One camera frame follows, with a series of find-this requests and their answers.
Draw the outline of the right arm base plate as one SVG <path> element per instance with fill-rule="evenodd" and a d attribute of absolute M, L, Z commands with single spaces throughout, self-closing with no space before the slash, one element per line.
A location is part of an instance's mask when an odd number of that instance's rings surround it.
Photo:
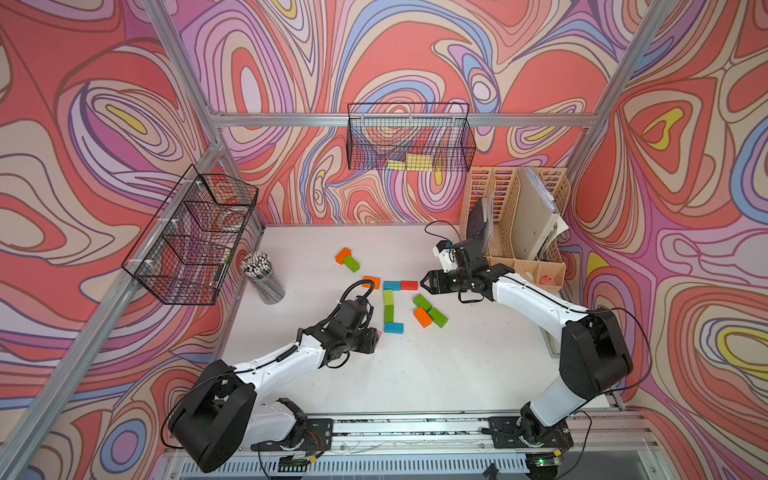
<path fill-rule="evenodd" d="M 567 451 L 574 442 L 565 420 L 542 426 L 534 417 L 495 416 L 480 432 L 488 435 L 497 449 L 544 449 Z"/>

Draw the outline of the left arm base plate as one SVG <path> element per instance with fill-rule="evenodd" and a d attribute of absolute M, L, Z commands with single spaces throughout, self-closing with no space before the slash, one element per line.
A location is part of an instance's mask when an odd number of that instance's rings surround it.
<path fill-rule="evenodd" d="M 332 418 L 309 418 L 294 426 L 284 440 L 264 441 L 250 448 L 253 452 L 325 452 L 332 447 L 333 429 Z"/>

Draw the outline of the red block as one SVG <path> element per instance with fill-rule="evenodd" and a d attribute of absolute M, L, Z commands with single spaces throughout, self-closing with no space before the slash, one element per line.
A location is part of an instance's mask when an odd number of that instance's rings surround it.
<path fill-rule="evenodd" d="M 401 291 L 417 291 L 419 289 L 419 283 L 417 281 L 400 281 L 399 289 Z"/>

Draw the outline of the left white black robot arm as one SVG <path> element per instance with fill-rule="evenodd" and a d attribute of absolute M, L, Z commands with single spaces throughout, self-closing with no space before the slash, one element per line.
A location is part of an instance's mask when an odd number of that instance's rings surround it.
<path fill-rule="evenodd" d="M 269 404 L 262 400 L 351 353 L 372 354 L 379 341 L 378 330 L 370 325 L 372 314 L 366 298 L 347 299 L 281 349 L 235 366 L 222 360 L 209 364 L 171 413 L 169 433 L 204 473 L 245 447 L 302 446 L 306 413 L 288 398 Z"/>

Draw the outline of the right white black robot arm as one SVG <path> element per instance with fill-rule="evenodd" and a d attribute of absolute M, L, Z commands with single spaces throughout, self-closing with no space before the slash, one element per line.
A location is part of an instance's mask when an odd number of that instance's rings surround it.
<path fill-rule="evenodd" d="M 534 285 L 509 266 L 491 265 L 477 240 L 441 240 L 432 252 L 440 268 L 421 280 L 428 293 L 478 294 L 518 312 L 559 342 L 559 376 L 520 410 L 518 430 L 527 441 L 632 373 L 625 337 L 611 311 L 576 305 Z"/>

